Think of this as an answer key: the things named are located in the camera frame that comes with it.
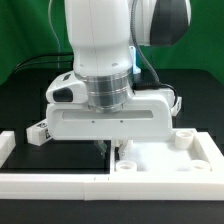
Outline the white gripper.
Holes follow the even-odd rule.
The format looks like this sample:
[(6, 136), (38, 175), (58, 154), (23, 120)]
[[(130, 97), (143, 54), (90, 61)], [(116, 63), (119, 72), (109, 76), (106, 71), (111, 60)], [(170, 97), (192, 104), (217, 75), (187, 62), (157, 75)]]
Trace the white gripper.
[(96, 140), (102, 158), (107, 145), (117, 140), (115, 155), (120, 161), (130, 140), (166, 140), (173, 132), (172, 115), (166, 94), (136, 91), (115, 113), (98, 113), (86, 104), (49, 104), (46, 111), (48, 131), (55, 140)]

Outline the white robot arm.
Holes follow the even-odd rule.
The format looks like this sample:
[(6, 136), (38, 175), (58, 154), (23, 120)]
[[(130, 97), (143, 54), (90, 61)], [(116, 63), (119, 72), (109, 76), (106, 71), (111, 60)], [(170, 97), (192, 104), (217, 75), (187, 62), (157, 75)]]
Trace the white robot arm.
[(130, 46), (170, 46), (188, 30), (189, 0), (65, 0), (73, 70), (46, 92), (55, 140), (166, 140), (176, 91), (136, 84)]

